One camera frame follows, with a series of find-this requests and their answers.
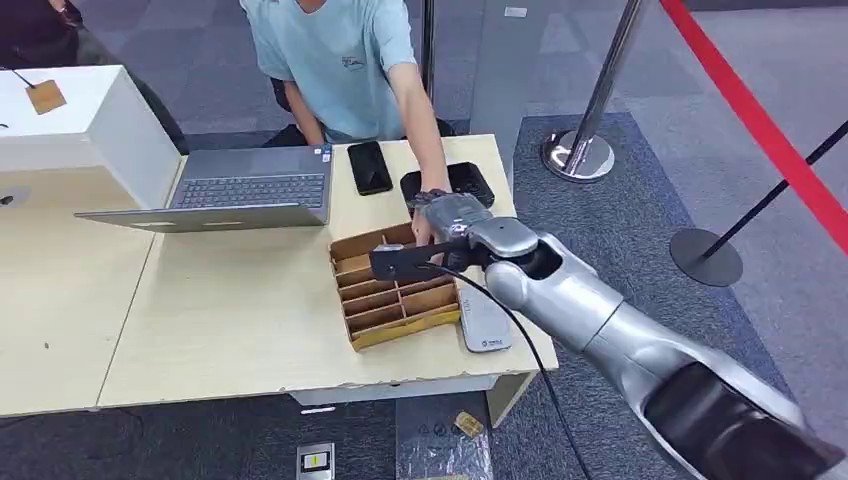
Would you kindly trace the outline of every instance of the black smartphone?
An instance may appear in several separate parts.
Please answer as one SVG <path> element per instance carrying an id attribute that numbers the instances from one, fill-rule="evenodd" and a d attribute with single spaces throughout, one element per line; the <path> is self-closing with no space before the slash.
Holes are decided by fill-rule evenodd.
<path id="1" fill-rule="evenodd" d="M 451 189 L 456 193 L 470 193 L 480 200 L 484 207 L 489 208 L 495 203 L 495 194 L 480 173 L 477 165 L 470 162 L 448 165 L 448 180 Z M 421 172 L 411 172 L 400 179 L 400 189 L 407 202 L 421 191 Z"/>
<path id="2" fill-rule="evenodd" d="M 373 195 L 392 189 L 392 177 L 386 168 L 383 151 L 377 142 L 366 142 L 347 147 L 353 180 L 360 195 Z"/>

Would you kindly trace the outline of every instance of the laptop keyboard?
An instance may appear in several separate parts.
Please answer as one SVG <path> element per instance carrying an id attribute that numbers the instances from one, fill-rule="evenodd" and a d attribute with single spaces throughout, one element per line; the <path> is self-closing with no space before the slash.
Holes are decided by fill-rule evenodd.
<path id="1" fill-rule="evenodd" d="M 319 208 L 324 201 L 324 175 L 203 178 L 184 180 L 174 208 L 233 207 L 298 203 Z"/>

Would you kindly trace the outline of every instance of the silver stanchion base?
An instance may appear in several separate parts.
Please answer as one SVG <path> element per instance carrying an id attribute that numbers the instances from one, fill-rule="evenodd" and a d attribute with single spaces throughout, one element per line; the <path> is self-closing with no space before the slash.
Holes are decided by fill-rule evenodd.
<path id="1" fill-rule="evenodd" d="M 542 163 L 557 176 L 577 183 L 597 182 L 608 174 L 615 164 L 615 153 L 606 140 L 595 135 L 586 150 L 586 158 L 574 173 L 566 171 L 565 163 L 571 154 L 576 131 L 565 135 L 551 135 L 542 147 Z"/>

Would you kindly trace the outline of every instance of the black cable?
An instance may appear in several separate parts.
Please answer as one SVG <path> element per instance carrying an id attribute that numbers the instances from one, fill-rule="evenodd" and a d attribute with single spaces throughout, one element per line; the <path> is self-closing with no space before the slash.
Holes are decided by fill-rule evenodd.
<path id="1" fill-rule="evenodd" d="M 8 71 L 10 71 L 10 72 L 14 73 L 16 77 L 20 78 L 22 82 L 24 82 L 24 83 L 26 83 L 26 84 L 27 84 L 27 87 L 29 87 L 29 88 L 35 88 L 35 85 L 33 85 L 32 83 L 30 83 L 30 81 L 29 81 L 29 80 L 27 80 L 26 78 L 24 78 L 24 77 L 23 77 L 20 73 L 18 73 L 18 72 L 17 72 L 17 70 L 15 70 L 14 68 L 6 68 L 6 67 L 0 67 L 0 68 L 1 68 L 1 69 L 3 69 L 3 70 L 8 70 Z"/>
<path id="2" fill-rule="evenodd" d="M 542 358 L 539 356 L 539 352 L 536 350 L 536 345 L 533 344 L 533 340 L 530 339 L 530 335 L 527 334 L 527 330 L 524 329 L 524 325 L 518 321 L 515 317 L 515 314 L 512 313 L 506 305 L 498 301 L 488 290 L 483 288 L 479 283 L 471 280 L 465 275 L 451 270 L 450 268 L 443 267 L 441 265 L 436 265 L 435 263 L 422 263 L 417 265 L 419 268 L 426 268 L 428 270 L 437 270 L 442 273 L 446 273 L 454 278 L 458 278 L 463 282 L 467 283 L 474 287 L 477 291 L 485 295 L 489 300 L 495 302 L 495 304 L 506 312 L 509 318 L 512 320 L 512 323 L 518 327 L 518 330 L 521 332 L 521 335 L 524 336 L 524 339 L 527 340 L 527 344 L 530 346 L 530 351 L 533 352 L 533 357 L 536 359 L 536 363 L 539 365 L 539 372 L 542 374 L 542 379 L 545 381 L 545 385 L 548 387 L 548 393 L 551 396 L 551 403 L 554 404 L 554 409 L 557 412 L 557 416 L 559 417 L 559 421 L 562 423 L 562 428 L 565 430 L 565 436 L 568 437 L 569 443 L 571 443 L 571 450 L 574 452 L 574 456 L 577 458 L 577 463 L 580 465 L 580 470 L 583 472 L 583 476 L 586 477 L 587 480 L 591 480 L 592 476 L 589 474 L 589 468 L 586 467 L 586 462 L 583 461 L 583 455 L 580 454 L 580 450 L 577 449 L 577 444 L 574 442 L 574 435 L 571 433 L 571 427 L 568 426 L 568 421 L 565 419 L 565 415 L 562 413 L 562 408 L 559 405 L 559 399 L 556 396 L 556 392 L 554 391 L 553 383 L 551 383 L 551 378 L 548 376 L 547 370 L 545 370 L 545 365 L 542 364 Z"/>

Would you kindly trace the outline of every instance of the cardboard organizer box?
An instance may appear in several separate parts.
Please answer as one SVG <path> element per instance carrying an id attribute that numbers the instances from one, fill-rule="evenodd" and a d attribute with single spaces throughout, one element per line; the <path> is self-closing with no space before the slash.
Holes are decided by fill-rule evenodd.
<path id="1" fill-rule="evenodd" d="M 368 252 L 381 244 L 414 246 L 411 224 L 365 233 L 330 245 L 345 324 L 354 350 L 459 321 L 450 276 L 423 282 L 374 278 Z"/>

